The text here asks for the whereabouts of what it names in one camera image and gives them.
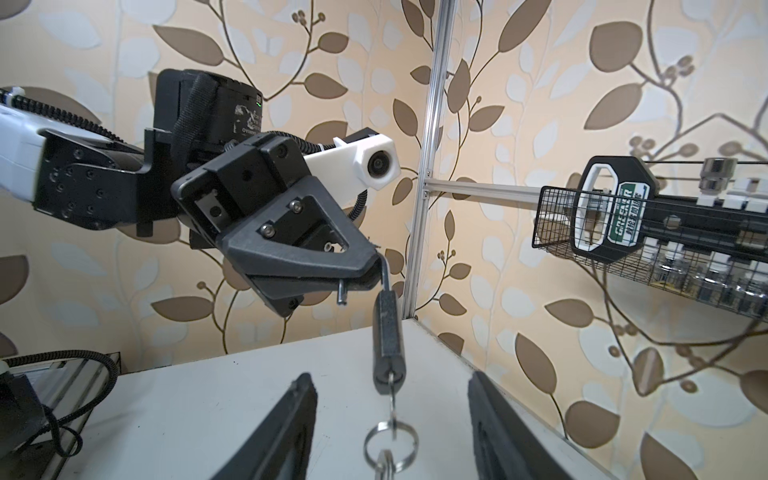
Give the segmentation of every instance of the horizontal metal bar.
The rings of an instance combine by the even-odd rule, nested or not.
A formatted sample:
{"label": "horizontal metal bar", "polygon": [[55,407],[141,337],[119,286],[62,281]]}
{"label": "horizontal metal bar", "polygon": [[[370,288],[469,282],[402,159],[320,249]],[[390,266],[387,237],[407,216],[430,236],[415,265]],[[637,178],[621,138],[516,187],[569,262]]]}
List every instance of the horizontal metal bar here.
{"label": "horizontal metal bar", "polygon": [[474,184],[472,182],[426,179],[424,188],[430,192],[472,195],[474,197],[512,200],[523,204],[538,204],[541,188],[513,185]]}

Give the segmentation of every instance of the metal post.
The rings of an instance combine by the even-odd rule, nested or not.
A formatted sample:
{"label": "metal post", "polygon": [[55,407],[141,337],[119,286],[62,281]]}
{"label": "metal post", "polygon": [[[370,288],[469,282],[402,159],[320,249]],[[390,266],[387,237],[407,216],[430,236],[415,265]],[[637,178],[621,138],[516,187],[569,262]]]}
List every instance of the metal post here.
{"label": "metal post", "polygon": [[413,206],[413,225],[408,255],[408,276],[403,293],[403,318],[413,318],[416,310],[416,296],[419,292],[424,239],[429,213],[429,191],[425,182],[432,176],[432,165],[437,151],[438,129],[442,92],[445,87],[445,73],[448,69],[448,54],[451,49],[451,34],[456,14],[456,0],[441,0],[435,36],[435,51],[432,55],[432,74],[429,77],[429,96],[424,116],[422,154],[419,158],[419,179],[416,186],[416,200]]}

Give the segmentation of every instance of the beige wall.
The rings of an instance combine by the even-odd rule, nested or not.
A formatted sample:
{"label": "beige wall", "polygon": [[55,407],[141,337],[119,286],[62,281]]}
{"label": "beige wall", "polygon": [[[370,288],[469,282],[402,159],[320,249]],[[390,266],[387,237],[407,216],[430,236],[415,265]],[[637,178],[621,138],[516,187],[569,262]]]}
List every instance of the beige wall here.
{"label": "beige wall", "polygon": [[[716,156],[731,141],[749,152],[737,155],[742,160],[768,156],[768,119],[756,118],[768,93],[765,2],[481,4],[482,18],[477,2],[462,1],[455,21],[455,76],[448,88],[454,108],[444,120],[437,177],[564,186],[594,155],[629,154],[634,136],[653,139],[654,146],[646,145],[656,158],[685,144],[697,147],[694,160]],[[630,23],[601,27],[611,22]],[[663,74],[687,55],[691,63],[673,68],[674,81],[654,70],[653,58]],[[593,111],[626,84],[637,86]],[[718,113],[731,120],[720,115],[682,135]],[[746,171],[740,167],[737,175]],[[654,172],[698,178],[697,166],[660,165]],[[664,192],[683,191],[697,191],[696,184],[669,180]],[[420,320],[562,432],[561,411],[569,436],[618,478],[764,478],[768,337],[744,339],[746,317],[613,275],[593,279],[575,263],[533,250],[533,213],[450,196],[437,200],[419,286]],[[616,304],[611,317],[601,284]],[[618,339],[633,365],[616,357],[608,318],[621,325]],[[655,361],[636,360],[646,348],[654,350],[645,358]],[[652,374],[653,386],[681,377],[641,396],[633,369]]]}
{"label": "beige wall", "polygon": [[[217,0],[3,2],[0,43],[15,47],[0,53],[0,86],[58,92],[53,99],[50,91],[32,96],[76,101],[105,127],[141,144],[152,122],[153,73],[198,68],[246,81],[239,61],[269,98],[264,130],[304,136],[335,121],[331,131],[343,136],[370,126],[395,139],[403,167],[416,167],[417,140],[398,129],[392,112],[396,101],[401,112],[408,105],[415,113],[406,111],[411,118],[403,125],[421,134],[427,87],[409,72],[429,63],[431,52],[409,34],[398,2],[228,0],[223,6],[237,59],[224,39]],[[311,39],[291,18],[299,10],[308,22],[312,10],[316,21],[324,18]],[[180,38],[172,28],[190,32]],[[320,40],[328,32],[347,37],[346,47],[339,35]],[[308,44],[312,51],[298,71]],[[332,86],[289,84],[318,73]],[[402,252],[412,199],[392,205],[396,184],[370,192],[361,228],[377,245]],[[132,371],[221,355],[224,340],[237,352],[371,322],[376,292],[351,293],[345,308],[335,298],[301,306],[286,323],[249,290],[223,282],[218,252],[209,257],[183,245],[187,229],[176,220],[147,243],[116,230],[78,229],[2,192],[0,225],[0,356],[120,350]],[[173,300],[160,303],[166,299]],[[226,325],[224,334],[211,311],[222,329]]]}

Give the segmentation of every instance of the green label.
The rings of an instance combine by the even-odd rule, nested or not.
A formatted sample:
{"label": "green label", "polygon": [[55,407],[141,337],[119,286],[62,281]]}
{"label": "green label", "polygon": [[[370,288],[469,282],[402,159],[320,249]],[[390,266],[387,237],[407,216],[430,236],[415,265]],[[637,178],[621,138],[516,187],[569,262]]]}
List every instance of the green label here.
{"label": "green label", "polygon": [[611,228],[608,230],[608,240],[617,245],[633,247],[637,245],[637,236],[640,235],[640,225],[645,211],[645,202],[650,188],[640,182],[624,182],[619,184],[614,202],[614,211],[611,215]]}

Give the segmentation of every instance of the metal ring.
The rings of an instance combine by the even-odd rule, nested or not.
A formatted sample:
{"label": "metal ring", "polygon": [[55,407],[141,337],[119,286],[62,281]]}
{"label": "metal ring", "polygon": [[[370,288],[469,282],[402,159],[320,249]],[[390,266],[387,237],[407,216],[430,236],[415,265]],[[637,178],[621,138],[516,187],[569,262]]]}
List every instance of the metal ring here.
{"label": "metal ring", "polygon": [[386,432],[387,430],[402,430],[405,433],[411,435],[413,438],[413,452],[411,452],[407,457],[405,457],[400,462],[397,462],[395,464],[395,473],[400,473],[413,463],[414,460],[416,460],[416,453],[419,450],[419,436],[416,434],[416,430],[404,422],[397,422],[394,426],[390,422],[379,422],[379,424],[371,429],[370,432],[368,432],[368,435],[366,435],[366,440],[362,444],[362,453],[366,457],[366,463],[371,466],[373,469],[377,469],[379,467],[378,462],[374,461],[373,458],[371,458],[371,455],[368,453],[368,444],[371,441],[373,437],[376,436],[377,433]]}

